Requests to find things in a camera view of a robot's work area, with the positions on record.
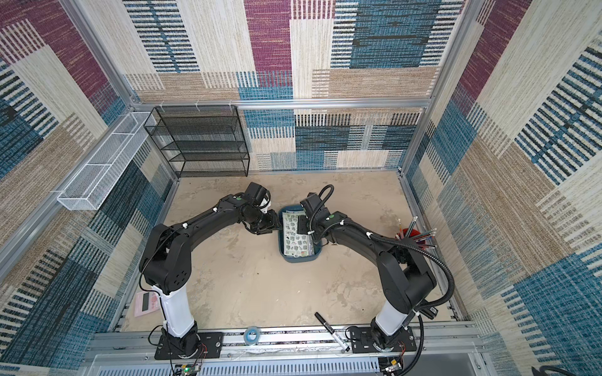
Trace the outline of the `pink calculator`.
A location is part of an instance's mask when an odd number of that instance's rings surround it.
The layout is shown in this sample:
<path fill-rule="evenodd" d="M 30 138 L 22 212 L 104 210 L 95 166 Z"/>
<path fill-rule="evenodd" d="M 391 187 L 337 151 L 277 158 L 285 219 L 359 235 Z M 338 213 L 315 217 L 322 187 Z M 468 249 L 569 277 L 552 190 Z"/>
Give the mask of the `pink calculator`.
<path fill-rule="evenodd" d="M 134 316 L 144 316 L 161 309 L 159 297 L 154 291 L 139 291 L 134 297 Z"/>

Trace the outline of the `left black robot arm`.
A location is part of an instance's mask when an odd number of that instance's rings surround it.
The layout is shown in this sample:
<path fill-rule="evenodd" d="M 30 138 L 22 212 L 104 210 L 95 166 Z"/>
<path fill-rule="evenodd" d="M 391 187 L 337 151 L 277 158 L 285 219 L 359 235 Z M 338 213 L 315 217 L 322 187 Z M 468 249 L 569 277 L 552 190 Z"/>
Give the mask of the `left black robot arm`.
<path fill-rule="evenodd" d="M 277 213 L 270 205 L 270 191 L 258 183 L 249 183 L 244 192 L 222 197 L 191 219 L 171 226 L 158 224 L 151 230 L 139 271 L 150 290 L 158 295 L 164 316 L 161 337 L 174 356 L 190 358 L 201 349 L 197 322 L 187 297 L 192 252 L 203 241 L 237 223 L 255 235 L 280 230 Z"/>

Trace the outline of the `teal plastic storage box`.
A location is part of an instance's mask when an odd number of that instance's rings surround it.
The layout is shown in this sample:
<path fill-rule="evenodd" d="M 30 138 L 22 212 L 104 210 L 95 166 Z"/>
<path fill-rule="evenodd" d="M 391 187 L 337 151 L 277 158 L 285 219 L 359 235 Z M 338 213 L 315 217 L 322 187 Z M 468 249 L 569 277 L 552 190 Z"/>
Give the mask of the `teal plastic storage box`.
<path fill-rule="evenodd" d="M 278 231 L 280 255 L 289 263 L 305 263 L 316 260 L 321 254 L 321 245 L 314 244 L 312 237 L 298 233 L 299 219 L 305 218 L 301 205 L 290 205 L 278 213 L 282 228 Z"/>

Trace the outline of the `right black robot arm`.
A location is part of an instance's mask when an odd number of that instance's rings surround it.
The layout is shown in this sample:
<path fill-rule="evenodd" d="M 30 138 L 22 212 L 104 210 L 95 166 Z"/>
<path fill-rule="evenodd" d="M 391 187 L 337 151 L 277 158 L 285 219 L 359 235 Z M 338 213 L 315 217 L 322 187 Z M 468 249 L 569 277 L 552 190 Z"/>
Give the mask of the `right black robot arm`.
<path fill-rule="evenodd" d="M 376 266 L 386 302 L 371 322 L 372 337 L 379 348 L 392 347 L 437 287 L 424 251 L 411 241 L 374 233 L 340 211 L 331 213 L 315 193 L 300 204 L 307 216 L 300 229 L 313 240 L 343 245 Z"/>

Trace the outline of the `green sticker sheet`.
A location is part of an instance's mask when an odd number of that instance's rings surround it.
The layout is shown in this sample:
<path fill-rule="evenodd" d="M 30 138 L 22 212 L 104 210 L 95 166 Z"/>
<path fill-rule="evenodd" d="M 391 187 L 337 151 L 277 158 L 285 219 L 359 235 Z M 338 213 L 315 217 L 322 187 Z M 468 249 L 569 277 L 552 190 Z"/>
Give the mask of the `green sticker sheet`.
<path fill-rule="evenodd" d="M 298 234 L 298 220 L 304 215 L 301 211 L 283 213 L 283 255 L 293 259 L 314 255 L 314 245 L 307 235 Z"/>

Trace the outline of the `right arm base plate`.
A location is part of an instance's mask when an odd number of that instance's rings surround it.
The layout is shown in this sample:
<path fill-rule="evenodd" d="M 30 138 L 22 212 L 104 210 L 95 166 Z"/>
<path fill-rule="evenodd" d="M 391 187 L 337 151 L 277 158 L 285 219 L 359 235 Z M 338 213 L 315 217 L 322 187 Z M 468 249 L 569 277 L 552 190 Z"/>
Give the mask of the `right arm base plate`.
<path fill-rule="evenodd" d="M 396 340 L 387 348 L 379 347 L 372 337 L 370 327 L 351 325 L 345 330 L 346 339 L 351 343 L 352 353 L 402 353 L 417 351 L 412 329 L 401 330 Z"/>

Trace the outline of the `red pencil cup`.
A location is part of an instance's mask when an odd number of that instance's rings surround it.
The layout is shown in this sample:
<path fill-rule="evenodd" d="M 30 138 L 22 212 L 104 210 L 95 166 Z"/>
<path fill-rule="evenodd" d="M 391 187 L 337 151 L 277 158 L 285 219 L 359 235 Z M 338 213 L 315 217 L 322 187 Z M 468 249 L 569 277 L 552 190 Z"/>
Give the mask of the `red pencil cup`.
<path fill-rule="evenodd" d="M 435 254 L 437 250 L 437 245 L 435 244 L 437 228 L 432 230 L 419 230 L 418 219 L 417 216 L 413 216 L 407 223 L 398 219 L 398 232 L 396 233 L 396 238 L 398 240 L 409 239 L 414 241 L 420 249 Z"/>

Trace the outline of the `black marker pen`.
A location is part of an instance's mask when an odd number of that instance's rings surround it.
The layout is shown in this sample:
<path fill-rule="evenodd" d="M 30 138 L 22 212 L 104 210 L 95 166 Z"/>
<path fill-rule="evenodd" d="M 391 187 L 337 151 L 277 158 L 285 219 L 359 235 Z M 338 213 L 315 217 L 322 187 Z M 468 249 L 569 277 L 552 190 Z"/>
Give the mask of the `black marker pen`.
<path fill-rule="evenodd" d="M 321 316 L 320 313 L 315 312 L 314 316 L 319 321 L 319 323 L 325 328 L 325 330 L 327 332 L 329 332 L 329 334 L 333 337 L 333 339 L 341 347 L 341 349 L 344 353 L 347 353 L 351 350 L 351 348 L 348 346 L 348 344 L 342 340 L 342 338 L 337 334 L 336 330 L 327 322 L 327 320 L 323 316 Z"/>

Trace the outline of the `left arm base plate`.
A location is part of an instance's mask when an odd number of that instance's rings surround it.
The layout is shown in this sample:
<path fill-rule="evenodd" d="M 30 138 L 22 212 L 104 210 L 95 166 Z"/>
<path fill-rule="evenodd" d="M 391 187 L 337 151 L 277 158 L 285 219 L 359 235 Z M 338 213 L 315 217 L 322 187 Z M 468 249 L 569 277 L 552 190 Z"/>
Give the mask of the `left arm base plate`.
<path fill-rule="evenodd" d="M 191 345 L 185 345 L 182 338 L 162 334 L 155 350 L 154 359 L 192 361 L 202 358 L 219 358 L 224 341 L 223 332 L 198 332 L 196 339 L 193 339 L 191 335 L 187 338 L 192 340 Z"/>

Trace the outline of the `blue tape roll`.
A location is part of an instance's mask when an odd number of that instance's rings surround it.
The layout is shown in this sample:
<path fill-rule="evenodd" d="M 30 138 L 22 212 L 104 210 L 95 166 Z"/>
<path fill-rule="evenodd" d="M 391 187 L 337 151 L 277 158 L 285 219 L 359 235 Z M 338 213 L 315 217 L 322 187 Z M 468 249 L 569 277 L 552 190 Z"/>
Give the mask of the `blue tape roll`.
<path fill-rule="evenodd" d="M 243 341 L 246 346 L 255 346 L 259 343 L 261 330 L 258 327 L 248 327 L 243 335 Z"/>

